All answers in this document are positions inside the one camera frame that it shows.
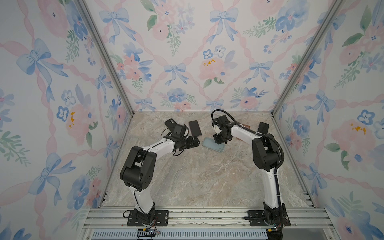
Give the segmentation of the light blue phone case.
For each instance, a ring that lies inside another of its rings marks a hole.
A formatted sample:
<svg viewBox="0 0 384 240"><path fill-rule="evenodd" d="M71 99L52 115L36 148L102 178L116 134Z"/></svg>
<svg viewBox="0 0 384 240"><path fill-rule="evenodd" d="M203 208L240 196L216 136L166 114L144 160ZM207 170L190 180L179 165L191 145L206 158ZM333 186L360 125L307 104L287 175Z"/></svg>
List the light blue phone case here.
<svg viewBox="0 0 384 240"><path fill-rule="evenodd" d="M225 148L225 144L217 144L215 140L211 138L205 138L203 146L219 153L221 153Z"/></svg>

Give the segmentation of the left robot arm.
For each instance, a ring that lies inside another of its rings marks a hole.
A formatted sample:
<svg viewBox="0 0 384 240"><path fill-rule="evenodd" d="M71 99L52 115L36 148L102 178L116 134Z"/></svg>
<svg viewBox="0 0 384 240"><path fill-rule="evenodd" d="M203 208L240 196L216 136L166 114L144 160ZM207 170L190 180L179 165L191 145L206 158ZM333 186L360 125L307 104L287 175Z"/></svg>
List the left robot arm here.
<svg viewBox="0 0 384 240"><path fill-rule="evenodd" d="M160 141L146 146L134 146L121 169L120 179L131 190L136 205L133 215L144 224L150 224L155 218L155 203L150 194L156 161L166 154L181 153L185 149L200 145L198 137L174 138L163 137Z"/></svg>

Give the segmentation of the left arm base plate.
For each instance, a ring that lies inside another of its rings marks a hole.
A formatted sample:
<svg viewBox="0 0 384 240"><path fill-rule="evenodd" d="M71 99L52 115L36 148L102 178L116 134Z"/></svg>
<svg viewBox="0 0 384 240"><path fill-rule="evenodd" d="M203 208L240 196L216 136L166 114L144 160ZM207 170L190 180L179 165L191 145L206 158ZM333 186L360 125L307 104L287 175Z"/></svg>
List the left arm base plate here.
<svg viewBox="0 0 384 240"><path fill-rule="evenodd" d="M166 227L169 222L168 210L153 210L143 214L138 210L129 210L123 213L129 227Z"/></svg>

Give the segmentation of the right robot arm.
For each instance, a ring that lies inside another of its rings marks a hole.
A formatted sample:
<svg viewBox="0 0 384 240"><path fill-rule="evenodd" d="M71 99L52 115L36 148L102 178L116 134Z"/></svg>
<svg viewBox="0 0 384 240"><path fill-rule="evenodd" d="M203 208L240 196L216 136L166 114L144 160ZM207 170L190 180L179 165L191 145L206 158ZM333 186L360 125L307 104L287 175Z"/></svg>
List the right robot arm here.
<svg viewBox="0 0 384 240"><path fill-rule="evenodd" d="M284 202L278 179L278 169L284 162L284 152L274 136L268 133L269 124L261 122L256 132L236 123L215 122L212 127L217 144L237 138L252 147L254 164L262 171L265 222L270 226L284 225Z"/></svg>

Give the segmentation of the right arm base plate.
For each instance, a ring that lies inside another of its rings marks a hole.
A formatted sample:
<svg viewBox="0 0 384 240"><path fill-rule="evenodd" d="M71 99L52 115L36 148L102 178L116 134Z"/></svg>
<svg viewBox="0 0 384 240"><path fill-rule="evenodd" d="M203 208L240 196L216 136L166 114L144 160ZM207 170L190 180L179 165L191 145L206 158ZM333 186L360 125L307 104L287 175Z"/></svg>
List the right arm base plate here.
<svg viewBox="0 0 384 240"><path fill-rule="evenodd" d="M251 227L277 228L281 223L281 215L261 210L249 210L244 220L249 221Z"/></svg>

